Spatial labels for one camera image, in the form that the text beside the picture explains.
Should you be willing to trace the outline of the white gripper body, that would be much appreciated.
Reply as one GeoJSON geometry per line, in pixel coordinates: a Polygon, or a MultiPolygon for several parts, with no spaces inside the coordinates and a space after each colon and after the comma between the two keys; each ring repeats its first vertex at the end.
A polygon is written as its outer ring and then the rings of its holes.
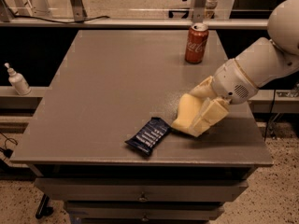
{"type": "Polygon", "coordinates": [[[216,70],[212,77],[212,88],[218,96],[233,105],[246,102],[258,91],[236,59],[228,60],[216,70]]]}

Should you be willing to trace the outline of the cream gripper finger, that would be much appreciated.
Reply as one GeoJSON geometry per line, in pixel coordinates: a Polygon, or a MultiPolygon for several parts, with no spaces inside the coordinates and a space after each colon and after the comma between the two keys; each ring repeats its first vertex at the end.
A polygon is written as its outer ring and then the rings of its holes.
{"type": "Polygon", "coordinates": [[[189,134],[198,137],[211,126],[224,119],[229,113],[229,102],[220,97],[215,99],[206,98],[192,123],[188,128],[189,134]]]}
{"type": "Polygon", "coordinates": [[[200,99],[216,98],[217,94],[212,88],[212,81],[212,76],[207,77],[190,91],[190,95],[200,99]]]}

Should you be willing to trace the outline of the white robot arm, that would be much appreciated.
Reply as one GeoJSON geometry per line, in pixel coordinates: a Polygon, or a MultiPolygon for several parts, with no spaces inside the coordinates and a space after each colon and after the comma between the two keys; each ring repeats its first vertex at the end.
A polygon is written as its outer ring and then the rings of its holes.
{"type": "Polygon", "coordinates": [[[286,0],[271,13],[268,38],[261,37],[190,91],[204,102],[187,131],[199,136],[246,102],[270,81],[299,69],[299,0],[286,0]]]}

